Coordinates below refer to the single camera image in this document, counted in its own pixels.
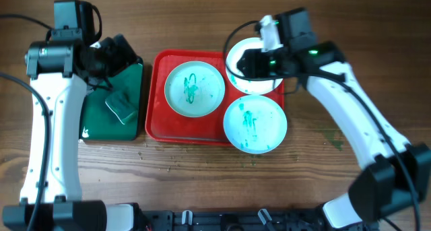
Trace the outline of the green sponge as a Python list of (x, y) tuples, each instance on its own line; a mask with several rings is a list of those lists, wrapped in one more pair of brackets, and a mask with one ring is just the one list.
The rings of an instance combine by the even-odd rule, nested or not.
[(130, 103), (122, 91), (112, 92), (105, 99), (105, 105), (117, 117), (121, 124), (126, 125), (137, 116), (137, 109)]

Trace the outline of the white plate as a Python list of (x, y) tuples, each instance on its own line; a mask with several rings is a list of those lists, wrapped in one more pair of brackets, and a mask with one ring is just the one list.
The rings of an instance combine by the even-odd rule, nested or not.
[(168, 75), (164, 95), (176, 113), (190, 118), (209, 115), (222, 103), (226, 91), (221, 73), (209, 63), (188, 61)]

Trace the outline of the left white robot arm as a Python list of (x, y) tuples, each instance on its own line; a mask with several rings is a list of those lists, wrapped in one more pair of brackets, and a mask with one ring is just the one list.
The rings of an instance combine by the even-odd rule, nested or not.
[(85, 201), (78, 141), (89, 127), (107, 138), (137, 131), (143, 62), (124, 36), (102, 37), (98, 8), (54, 3), (55, 24), (25, 56), (32, 94), (30, 159), (19, 203), (3, 208), (10, 230), (149, 230), (136, 203)]

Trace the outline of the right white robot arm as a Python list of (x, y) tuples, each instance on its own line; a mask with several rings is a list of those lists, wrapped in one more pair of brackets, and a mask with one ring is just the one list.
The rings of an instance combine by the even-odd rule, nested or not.
[(253, 26), (263, 46), (242, 53), (235, 76), (247, 81), (296, 78), (326, 108), (362, 170), (347, 193), (323, 205), (330, 228), (385, 221), (408, 207), (419, 220), (430, 180), (430, 148), (410, 144), (391, 126), (339, 47), (317, 40), (305, 8), (266, 15)]

